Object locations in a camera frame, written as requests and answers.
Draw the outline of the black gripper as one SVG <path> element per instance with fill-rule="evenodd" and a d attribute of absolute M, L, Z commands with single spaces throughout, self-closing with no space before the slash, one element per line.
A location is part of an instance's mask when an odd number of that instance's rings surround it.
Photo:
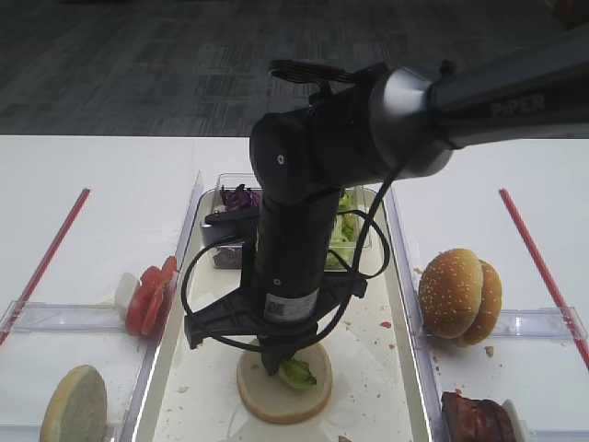
<path fill-rule="evenodd" d="M 341 193 L 347 185 L 309 194 L 295 204 L 262 192 L 257 233 L 243 241 L 236 289 L 199 310 L 185 302 L 184 333 L 190 348 L 206 339 L 260 354 L 269 376 L 283 360 L 322 340 L 334 328 L 319 321 L 332 310 L 342 314 L 353 296 L 362 297 L 365 276 L 358 262 L 341 272 L 326 268 Z M 233 238 L 203 246 L 187 265 L 188 283 L 199 259 Z"/>

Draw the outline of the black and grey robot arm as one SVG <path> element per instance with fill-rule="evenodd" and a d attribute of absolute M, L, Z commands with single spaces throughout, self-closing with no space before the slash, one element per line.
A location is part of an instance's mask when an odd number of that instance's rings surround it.
<path fill-rule="evenodd" d="M 552 43 L 457 73 L 444 62 L 437 79 L 374 64 L 360 71 L 271 62 L 271 75 L 317 85 L 300 110 L 268 113 L 253 127 L 249 160 L 261 203 L 224 216 L 218 243 L 241 242 L 239 287 L 198 311 L 187 310 L 190 347 L 212 338 L 238 349 L 258 343 L 269 374 L 280 361 L 325 338 L 367 278 L 357 264 L 329 272 L 325 262 L 343 190 L 427 177 L 453 152 L 540 137 L 588 123 L 588 36 Z"/>

